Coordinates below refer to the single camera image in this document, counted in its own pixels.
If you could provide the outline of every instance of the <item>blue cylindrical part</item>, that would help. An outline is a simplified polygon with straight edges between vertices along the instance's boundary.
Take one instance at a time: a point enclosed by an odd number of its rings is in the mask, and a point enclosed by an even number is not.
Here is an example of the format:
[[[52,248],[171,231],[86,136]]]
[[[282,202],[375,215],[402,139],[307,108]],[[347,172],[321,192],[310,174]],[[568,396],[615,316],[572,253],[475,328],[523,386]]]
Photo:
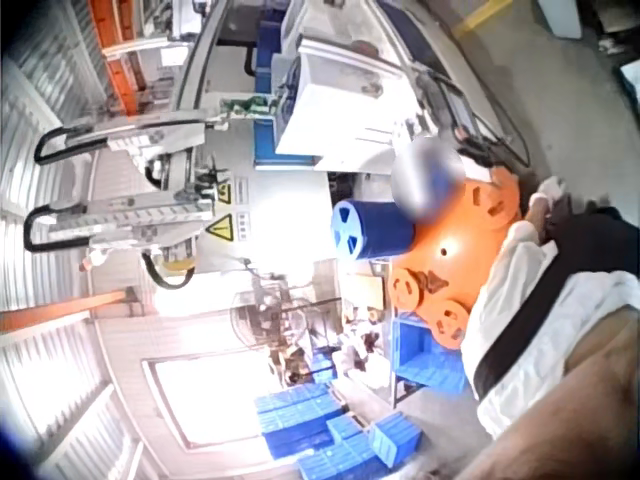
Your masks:
[[[413,223],[393,202],[343,200],[333,209],[331,228],[338,258],[359,260],[406,253],[413,243]]]

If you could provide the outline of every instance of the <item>window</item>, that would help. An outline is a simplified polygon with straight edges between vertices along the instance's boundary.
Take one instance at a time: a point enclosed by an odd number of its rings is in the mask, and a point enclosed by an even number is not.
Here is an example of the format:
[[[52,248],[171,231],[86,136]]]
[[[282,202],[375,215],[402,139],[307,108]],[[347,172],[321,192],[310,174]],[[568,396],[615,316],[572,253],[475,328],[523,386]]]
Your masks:
[[[167,421],[187,449],[260,435],[253,399],[282,389],[268,352],[146,362]]]
[[[189,47],[168,47],[160,49],[160,59],[163,67],[179,67],[189,56]]]

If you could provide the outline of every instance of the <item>corrugated metal wall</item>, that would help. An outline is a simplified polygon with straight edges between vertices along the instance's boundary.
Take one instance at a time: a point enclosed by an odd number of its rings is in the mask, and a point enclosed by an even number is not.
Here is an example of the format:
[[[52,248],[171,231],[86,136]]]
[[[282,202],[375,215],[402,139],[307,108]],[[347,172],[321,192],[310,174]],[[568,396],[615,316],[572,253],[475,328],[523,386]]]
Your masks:
[[[46,105],[37,105],[28,95],[33,88],[18,88],[18,83],[26,80],[17,66],[11,60],[2,63],[0,310],[14,310],[79,294],[72,278],[77,252],[31,255],[22,242],[24,217],[35,206],[60,199],[61,192],[71,191],[75,167],[71,163],[46,168],[35,165],[33,151],[40,135],[57,125],[39,112]],[[36,231],[35,235],[36,240],[42,238],[42,232]]]
[[[116,408],[86,317],[0,337],[1,423],[41,465],[43,478],[120,478],[137,443]]]
[[[22,225],[34,207],[80,192],[91,168],[88,157],[35,165],[40,136],[99,109],[110,93],[86,0],[38,2],[2,58],[0,311],[86,293],[77,271],[84,252],[31,255]],[[0,424],[42,478],[121,478],[139,444],[87,317],[0,336]]]
[[[58,302],[86,291],[77,274],[82,252],[31,255],[22,242],[22,224],[29,211],[68,197],[83,173],[81,162],[35,165],[38,139],[101,106],[96,101],[106,98],[91,81],[98,75],[108,80],[102,76],[99,51],[96,56],[93,25],[81,17],[82,26],[76,28],[79,23],[68,2],[38,2],[2,59],[0,310]],[[86,12],[82,1],[76,3],[79,13]],[[91,61],[84,42],[89,44]],[[100,65],[101,71],[93,71]]]

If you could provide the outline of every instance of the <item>sticker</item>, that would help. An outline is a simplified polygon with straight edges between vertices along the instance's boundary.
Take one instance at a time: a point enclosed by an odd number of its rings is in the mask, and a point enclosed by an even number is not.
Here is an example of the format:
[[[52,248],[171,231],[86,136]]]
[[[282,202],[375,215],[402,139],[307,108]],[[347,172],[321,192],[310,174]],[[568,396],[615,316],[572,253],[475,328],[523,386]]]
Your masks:
[[[227,242],[233,242],[233,217],[227,213],[207,227],[207,232]]]
[[[251,237],[251,222],[248,212],[238,213],[238,240],[246,242]]]
[[[247,177],[236,177],[233,185],[236,192],[236,203],[238,205],[249,204],[249,179]]]
[[[226,205],[231,205],[231,184],[222,183],[218,185],[218,201]]]

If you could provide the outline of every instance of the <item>yellow warning sign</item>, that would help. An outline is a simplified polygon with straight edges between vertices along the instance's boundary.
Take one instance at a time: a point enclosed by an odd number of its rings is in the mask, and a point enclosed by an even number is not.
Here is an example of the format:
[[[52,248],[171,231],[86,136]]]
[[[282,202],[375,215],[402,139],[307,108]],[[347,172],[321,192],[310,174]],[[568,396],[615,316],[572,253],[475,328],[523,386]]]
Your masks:
[[[231,205],[231,184],[222,183],[218,185],[218,201],[226,205]]]
[[[209,225],[207,232],[214,237],[221,238],[227,242],[233,242],[233,217],[230,213],[227,213],[224,217]]]

